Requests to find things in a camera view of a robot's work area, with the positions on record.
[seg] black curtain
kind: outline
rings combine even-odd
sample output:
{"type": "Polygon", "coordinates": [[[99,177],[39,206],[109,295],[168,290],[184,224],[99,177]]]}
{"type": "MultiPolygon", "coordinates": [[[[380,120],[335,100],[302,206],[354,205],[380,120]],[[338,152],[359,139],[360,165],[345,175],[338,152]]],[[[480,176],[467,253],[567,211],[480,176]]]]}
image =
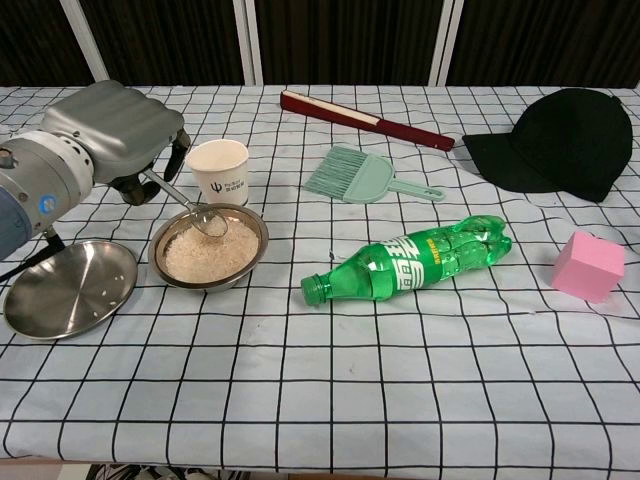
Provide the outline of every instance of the black curtain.
{"type": "Polygon", "coordinates": [[[635,88],[639,80],[638,0],[467,0],[447,84],[635,88]]]}
{"type": "Polygon", "coordinates": [[[256,0],[265,83],[429,80],[442,0],[256,0]]]}
{"type": "Polygon", "coordinates": [[[87,85],[93,77],[60,2],[0,1],[0,85],[87,85]]]}
{"type": "Polygon", "coordinates": [[[244,83],[232,0],[81,3],[113,79],[127,85],[244,83]]]}

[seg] grid pattern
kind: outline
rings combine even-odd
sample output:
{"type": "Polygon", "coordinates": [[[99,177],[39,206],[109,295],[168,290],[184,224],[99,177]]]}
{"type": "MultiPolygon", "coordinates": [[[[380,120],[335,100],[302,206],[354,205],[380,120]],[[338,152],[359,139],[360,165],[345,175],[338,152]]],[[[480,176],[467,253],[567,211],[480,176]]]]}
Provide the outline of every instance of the grid pattern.
{"type": "MultiPolygon", "coordinates": [[[[632,119],[633,158],[594,205],[499,190],[474,174],[461,142],[445,154],[283,112],[282,88],[141,89],[181,111],[196,144],[224,136],[249,146],[249,206],[268,224],[267,253],[225,293],[169,288],[145,249],[181,207],[161,194],[132,208],[94,188],[56,228],[67,241],[129,247],[138,283],[112,319],[76,338],[34,343],[0,327],[0,457],[438,480],[639,478],[640,92],[612,92],[632,119]],[[390,156],[400,178],[424,179],[447,199],[390,193],[362,206],[301,190],[332,144],[390,156]],[[387,302],[304,305],[302,277],[369,242],[470,214],[508,220],[514,248],[492,269],[387,302]],[[606,303],[549,286],[578,228],[627,247],[625,278],[606,303]]],[[[554,90],[290,88],[457,140],[508,131],[554,90]]],[[[0,89],[0,140],[33,128],[72,91],[0,89]]],[[[197,199],[188,172],[175,184],[197,199]]]]}

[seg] white paper cup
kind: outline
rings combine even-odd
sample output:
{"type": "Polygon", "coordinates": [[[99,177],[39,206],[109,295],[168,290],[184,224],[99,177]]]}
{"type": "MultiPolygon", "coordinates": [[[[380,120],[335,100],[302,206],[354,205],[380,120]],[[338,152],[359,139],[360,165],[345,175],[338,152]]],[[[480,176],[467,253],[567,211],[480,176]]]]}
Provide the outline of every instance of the white paper cup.
{"type": "Polygon", "coordinates": [[[249,150],[235,140],[211,140],[191,150],[185,163],[207,203],[244,205],[249,198],[249,150]]]}

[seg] uncooked rice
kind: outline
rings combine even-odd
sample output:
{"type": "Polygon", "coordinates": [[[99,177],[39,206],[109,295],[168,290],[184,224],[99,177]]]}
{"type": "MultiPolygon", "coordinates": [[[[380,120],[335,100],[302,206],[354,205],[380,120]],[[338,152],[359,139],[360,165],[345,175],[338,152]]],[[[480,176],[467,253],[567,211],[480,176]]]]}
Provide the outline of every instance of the uncooked rice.
{"type": "Polygon", "coordinates": [[[226,218],[229,229],[212,238],[190,227],[167,249],[169,275],[187,283],[209,283],[242,270],[258,251],[258,237],[243,222],[226,218]]]}

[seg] dustpan brush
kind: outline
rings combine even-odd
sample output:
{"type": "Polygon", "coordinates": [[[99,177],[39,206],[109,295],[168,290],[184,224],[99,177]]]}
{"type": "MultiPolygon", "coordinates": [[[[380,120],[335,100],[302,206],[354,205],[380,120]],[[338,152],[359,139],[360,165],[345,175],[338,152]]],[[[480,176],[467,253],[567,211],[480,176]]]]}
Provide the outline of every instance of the dustpan brush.
{"type": "Polygon", "coordinates": [[[304,188],[349,203],[372,203],[389,190],[426,200],[444,199],[440,190],[396,180],[394,174],[393,165],[383,157],[333,147],[304,188]]]}

